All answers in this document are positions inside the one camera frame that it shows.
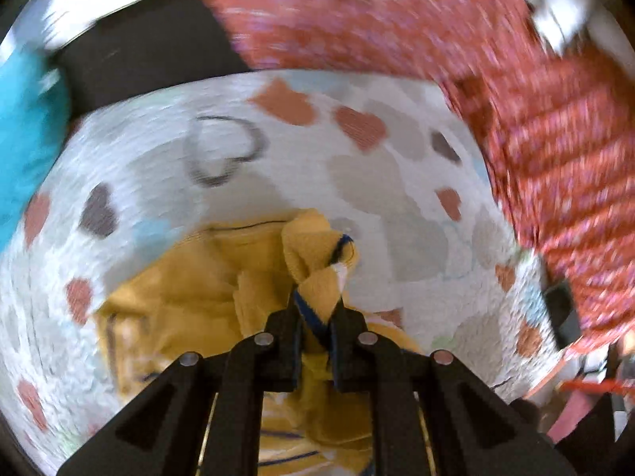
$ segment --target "screw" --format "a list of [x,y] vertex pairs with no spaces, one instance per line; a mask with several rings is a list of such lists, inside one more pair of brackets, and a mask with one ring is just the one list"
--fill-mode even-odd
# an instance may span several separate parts
[[183,353],[179,358],[179,363],[183,365],[183,367],[191,367],[192,365],[196,365],[198,363],[198,354],[191,351]]
[[433,354],[434,361],[439,365],[450,365],[454,361],[454,355],[450,351],[435,351]]
[[377,335],[372,331],[364,331],[358,336],[358,342],[360,342],[361,345],[375,345],[377,340],[379,340]]
[[274,336],[270,332],[260,332],[253,337],[256,345],[271,345],[274,343]]

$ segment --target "yellow garment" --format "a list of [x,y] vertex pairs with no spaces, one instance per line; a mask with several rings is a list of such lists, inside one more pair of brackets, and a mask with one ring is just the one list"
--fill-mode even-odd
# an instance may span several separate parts
[[[328,353],[314,334],[316,327],[326,329],[341,296],[348,305],[342,291],[357,261],[350,238],[331,230],[314,209],[210,224],[124,283],[97,311],[100,346],[118,390],[134,397],[185,351],[204,357],[229,351],[262,331],[297,285],[295,302],[305,319],[301,384],[290,395],[265,397],[258,473],[337,464],[358,474],[372,451],[369,403],[364,395],[334,390]],[[392,324],[371,320],[368,327],[418,350]]]

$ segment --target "heart pattern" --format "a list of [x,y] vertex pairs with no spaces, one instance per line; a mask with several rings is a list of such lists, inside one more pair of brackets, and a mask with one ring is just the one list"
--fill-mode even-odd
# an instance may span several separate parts
[[375,314],[382,320],[386,322],[391,322],[395,324],[395,326],[399,327],[399,329],[403,329],[403,308],[396,308],[396,310],[390,311],[376,311]]
[[203,186],[204,188],[215,188],[216,186],[226,184],[234,177],[242,163],[250,163],[259,159],[268,146],[265,134],[249,120],[230,116],[199,116],[196,118],[195,123],[196,125],[200,125],[202,122],[213,121],[235,122],[242,126],[243,131],[246,132],[252,140],[252,150],[247,153],[247,155],[225,159],[221,173],[219,175],[210,175],[201,168],[199,163],[197,134],[201,134],[201,129],[198,126],[193,130],[191,129],[185,137],[185,145],[183,147],[185,151],[185,164],[187,172],[195,184]]
[[20,383],[18,383],[18,395],[24,406],[31,412],[31,417],[36,426],[40,431],[45,432],[48,429],[48,421],[44,415],[37,388],[26,380],[20,380]]
[[108,184],[101,182],[90,192],[79,220],[79,228],[101,239],[107,238],[117,229],[117,214],[110,205]]
[[431,279],[446,270],[450,243],[443,227],[421,215],[408,198],[401,213],[382,216],[393,261],[393,277],[400,282]]
[[514,267],[496,265],[495,271],[498,284],[500,284],[500,287],[503,288],[505,293],[509,292],[516,282],[516,271],[514,270]]
[[[446,347],[487,385],[495,383],[503,364],[504,343],[500,335],[499,319],[496,311],[468,317],[456,328]],[[474,338],[487,338],[488,341],[475,342],[471,340]]]
[[80,326],[84,326],[88,320],[88,308],[93,298],[93,290],[90,281],[81,278],[74,278],[66,285],[66,301],[73,321]]
[[542,335],[537,327],[531,326],[527,321],[523,321],[518,332],[516,341],[516,352],[523,358],[531,358],[542,346]]
[[24,212],[24,244],[27,249],[42,231],[51,209],[51,199],[45,193],[34,195]]
[[459,197],[456,190],[452,188],[442,188],[435,191],[439,202],[443,206],[443,209],[452,220],[458,222],[461,220],[461,197]]
[[291,125],[311,125],[318,117],[318,113],[309,102],[309,95],[294,91],[279,77],[271,81],[250,101],[267,114]]
[[450,146],[448,140],[439,131],[433,131],[432,133],[432,145],[433,150],[445,159],[452,161],[456,165],[461,165],[461,158],[456,151]]
[[472,230],[472,252],[482,268],[494,268],[505,236],[504,230],[494,222],[487,209],[481,207]]
[[370,152],[388,135],[385,123],[372,113],[360,113],[341,105],[335,108],[333,117],[342,132],[351,138],[363,153]]
[[412,116],[377,100],[369,100],[364,109],[372,110],[389,132],[388,141],[406,159],[420,161],[426,151],[426,143],[419,122]]

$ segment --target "gray heart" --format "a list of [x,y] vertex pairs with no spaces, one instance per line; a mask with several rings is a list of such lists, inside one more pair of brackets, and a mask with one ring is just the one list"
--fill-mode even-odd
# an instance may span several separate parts
[[98,238],[106,238],[117,229],[117,215],[110,206],[110,188],[108,184],[97,184],[82,211],[79,228]]
[[433,131],[432,135],[433,150],[442,157],[445,157],[445,159],[452,161],[454,164],[461,165],[461,158],[452,148],[450,143],[448,143],[448,140],[445,139],[445,136],[439,131]]
[[421,216],[410,197],[400,213],[382,215],[382,224],[396,281],[421,281],[445,271],[448,237],[437,222]]

